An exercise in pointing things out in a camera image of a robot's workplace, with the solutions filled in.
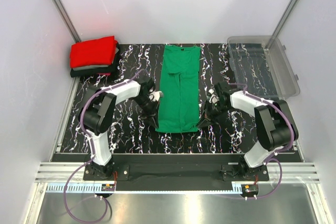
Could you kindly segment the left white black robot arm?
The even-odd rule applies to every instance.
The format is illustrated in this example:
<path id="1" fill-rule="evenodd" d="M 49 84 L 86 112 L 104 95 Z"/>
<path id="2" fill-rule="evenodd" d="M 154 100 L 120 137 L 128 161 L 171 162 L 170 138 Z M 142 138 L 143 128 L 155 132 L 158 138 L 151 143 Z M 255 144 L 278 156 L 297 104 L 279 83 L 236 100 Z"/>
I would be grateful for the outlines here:
<path id="1" fill-rule="evenodd" d="M 150 77 L 126 79 L 108 87 L 91 87 L 79 113 L 80 127 L 86 135 L 91 151 L 87 173 L 103 180 L 112 177 L 113 158 L 109 150 L 108 129 L 112 125 L 116 105 L 133 100 L 142 110 L 142 120 L 157 129 L 162 91 L 157 91 Z"/>

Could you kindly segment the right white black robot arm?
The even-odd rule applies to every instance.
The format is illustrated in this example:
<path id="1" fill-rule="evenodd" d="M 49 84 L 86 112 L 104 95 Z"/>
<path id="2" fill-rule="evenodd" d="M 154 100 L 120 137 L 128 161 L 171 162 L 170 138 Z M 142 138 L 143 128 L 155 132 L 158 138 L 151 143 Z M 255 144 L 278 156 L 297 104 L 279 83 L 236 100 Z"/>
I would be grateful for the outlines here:
<path id="1" fill-rule="evenodd" d="M 221 170 L 225 178 L 252 180 L 277 154 L 290 149 L 299 133 L 286 101 L 257 97 L 240 83 L 219 82 L 209 89 L 198 128 L 218 124 L 231 109 L 254 117 L 257 142 L 230 171 Z"/>

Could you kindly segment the green t shirt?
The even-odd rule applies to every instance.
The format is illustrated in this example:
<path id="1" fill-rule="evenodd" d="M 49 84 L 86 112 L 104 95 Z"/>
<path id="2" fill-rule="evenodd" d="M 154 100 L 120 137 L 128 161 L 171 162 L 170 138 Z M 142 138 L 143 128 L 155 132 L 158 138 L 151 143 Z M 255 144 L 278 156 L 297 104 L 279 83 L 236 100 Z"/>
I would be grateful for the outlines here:
<path id="1" fill-rule="evenodd" d="M 166 45 L 160 76 L 160 133 L 198 131 L 201 48 Z"/>

